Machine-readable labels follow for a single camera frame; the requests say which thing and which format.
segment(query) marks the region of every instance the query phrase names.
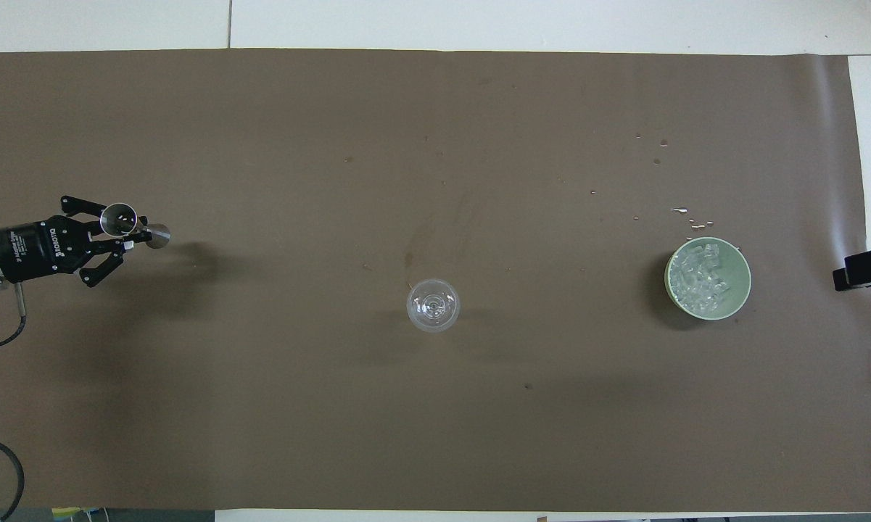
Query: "ice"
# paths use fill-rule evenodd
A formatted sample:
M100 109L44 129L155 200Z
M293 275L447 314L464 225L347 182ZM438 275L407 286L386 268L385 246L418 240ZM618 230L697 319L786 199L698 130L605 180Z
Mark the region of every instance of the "ice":
M718 244L697 246L680 252L668 270L670 289L681 307L697 315L718 310L728 291L728 283L716 269L722 267Z

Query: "brown mat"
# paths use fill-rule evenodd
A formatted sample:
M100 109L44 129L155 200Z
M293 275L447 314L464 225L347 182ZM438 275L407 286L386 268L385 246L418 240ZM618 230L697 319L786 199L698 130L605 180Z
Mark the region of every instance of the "brown mat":
M176 240L28 284L24 505L871 511L844 57L0 55L0 223L65 193ZM687 218L751 263L734 318L664 293Z

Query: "bowl rim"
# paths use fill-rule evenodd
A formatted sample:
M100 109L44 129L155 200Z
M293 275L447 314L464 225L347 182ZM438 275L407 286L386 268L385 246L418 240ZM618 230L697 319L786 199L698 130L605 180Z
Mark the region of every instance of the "bowl rim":
M674 295L673 291L671 291L670 289L670 265L674 263L674 259L677 258L677 254L679 254L680 251L683 250L688 244L692 244L693 242L700 242L703 240L717 241L720 242L720 244L726 244L729 247L735 249L735 252L737 252L739 257L741 258L741 261L744 261L744 267L748 271L748 290L744 293L744 298L741 300L741 303L738 305L738 307L722 317L704 317L687 310L687 308L684 308L682 307L682 305L680 305L680 302L677 301L676 295ZM738 313L738 311L741 310L742 307L744 307L744 304L747 303L748 297L751 297L751 265L748 264L748 259L744 257L744 254L741 254L741 251L735 245L731 244L726 240L723 240L723 238L717 238L714 236L693 238L689 241L684 241L684 244L681 244L680 247L677 248L677 250L674 250L673 254L670 255L670 258L667 259L667 266L664 267L664 288L665 290L667 290L667 295L668 297L670 297L670 300L674 303L674 305L676 305L681 310L687 312L687 314L690 314L695 318L699 318L699 320L724 320L724 318L730 318L734 314Z

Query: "bowl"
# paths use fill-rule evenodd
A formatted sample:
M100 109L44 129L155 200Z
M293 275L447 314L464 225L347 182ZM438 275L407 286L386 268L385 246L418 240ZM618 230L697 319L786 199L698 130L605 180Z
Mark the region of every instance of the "bowl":
M685 254L693 251L696 247L705 247L707 244L714 244L718 247L720 266L713 268L713 272L714 275L727 282L728 290L721 294L721 301L714 310L693 311L681 304L680 297L674 290L676 288L690 288L690 285L682 281L681 278L677 278L677 271L671 270L671 268L676 267L678 258L682 259ZM730 242L720 238L696 238L680 245L680 248L671 255L667 267L664 268L664 287L667 294L670 295L671 301L687 314L701 318L701 320L723 320L723 318L731 317L735 312L741 310L741 307L748 300L748 295L751 294L751 268L748 267L748 262L744 259L741 251Z

